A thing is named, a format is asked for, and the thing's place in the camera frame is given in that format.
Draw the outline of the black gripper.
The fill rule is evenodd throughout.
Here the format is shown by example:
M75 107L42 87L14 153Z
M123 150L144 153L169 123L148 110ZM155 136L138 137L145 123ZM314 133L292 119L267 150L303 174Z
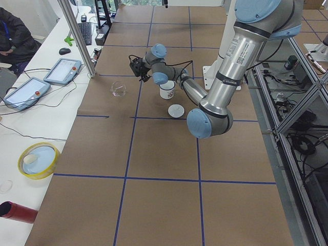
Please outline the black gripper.
M150 68L146 67L145 63L141 63L139 67L140 81L143 81L145 83L151 78L151 76L148 74L150 70L151 70Z

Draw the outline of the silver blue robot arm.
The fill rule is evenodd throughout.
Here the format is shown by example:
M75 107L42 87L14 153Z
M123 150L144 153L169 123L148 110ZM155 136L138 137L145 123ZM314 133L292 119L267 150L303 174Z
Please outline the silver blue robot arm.
M197 138L221 135L232 127L228 105L261 44L293 37L301 29L303 1L236 1L231 8L236 17L235 34L208 92L186 69L166 64L167 49L162 44L155 44L144 57L130 61L133 73L142 81L148 81L148 72L152 71L157 85L171 80L185 91L198 106L187 115L188 129Z

